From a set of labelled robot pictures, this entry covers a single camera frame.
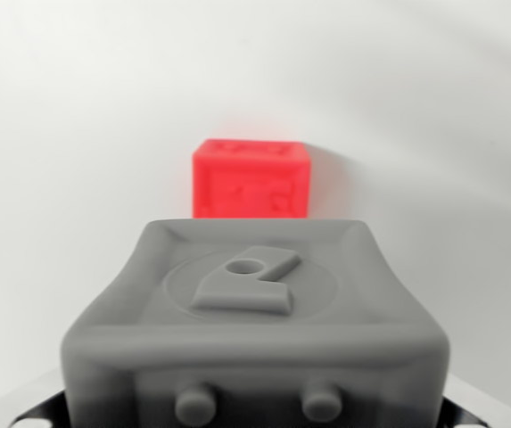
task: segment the gray block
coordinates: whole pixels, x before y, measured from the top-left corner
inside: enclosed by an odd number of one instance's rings
[[[347,220],[152,222],[62,343],[73,428],[433,428],[448,359]]]

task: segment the white wall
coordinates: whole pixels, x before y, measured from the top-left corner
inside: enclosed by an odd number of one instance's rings
[[[313,217],[364,219],[511,405],[511,2],[477,0],[0,1],[0,395],[189,217],[207,136],[312,144]]]

